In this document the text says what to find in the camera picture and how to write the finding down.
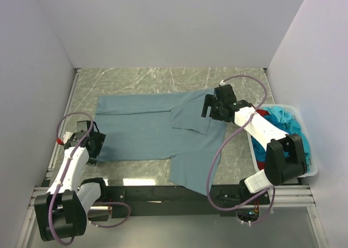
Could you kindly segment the grey blue t shirt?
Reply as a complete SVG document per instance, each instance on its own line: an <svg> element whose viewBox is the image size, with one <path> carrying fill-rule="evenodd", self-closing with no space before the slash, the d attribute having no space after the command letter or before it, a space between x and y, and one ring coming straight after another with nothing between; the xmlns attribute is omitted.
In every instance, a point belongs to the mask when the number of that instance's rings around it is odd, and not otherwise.
<svg viewBox="0 0 348 248"><path fill-rule="evenodd" d="M100 96L94 120L106 138L97 160L170 159L170 181L205 195L226 132L226 123L201 116L213 92Z"/></svg>

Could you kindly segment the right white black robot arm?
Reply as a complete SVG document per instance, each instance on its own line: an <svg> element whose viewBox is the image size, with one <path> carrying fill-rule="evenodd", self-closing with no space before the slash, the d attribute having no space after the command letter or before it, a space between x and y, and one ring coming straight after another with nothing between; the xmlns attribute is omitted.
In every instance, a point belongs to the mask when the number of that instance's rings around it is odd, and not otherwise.
<svg viewBox="0 0 348 248"><path fill-rule="evenodd" d="M305 150L300 135L289 134L267 121L245 100L238 101L232 86L218 86L205 95L202 117L231 122L247 131L265 150L264 169L241 181L239 199L252 203L258 192L307 173Z"/></svg>

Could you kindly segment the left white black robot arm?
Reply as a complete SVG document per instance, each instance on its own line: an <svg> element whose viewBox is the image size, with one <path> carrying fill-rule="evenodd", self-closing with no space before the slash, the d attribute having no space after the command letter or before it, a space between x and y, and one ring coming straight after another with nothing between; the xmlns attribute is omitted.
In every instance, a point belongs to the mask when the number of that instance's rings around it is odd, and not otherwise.
<svg viewBox="0 0 348 248"><path fill-rule="evenodd" d="M101 177L80 181L87 164L96 164L105 134L90 120L77 122L77 130L63 143L64 159L51 187L37 196L34 210L43 241L73 239L83 235L88 211L101 206L109 193Z"/></svg>

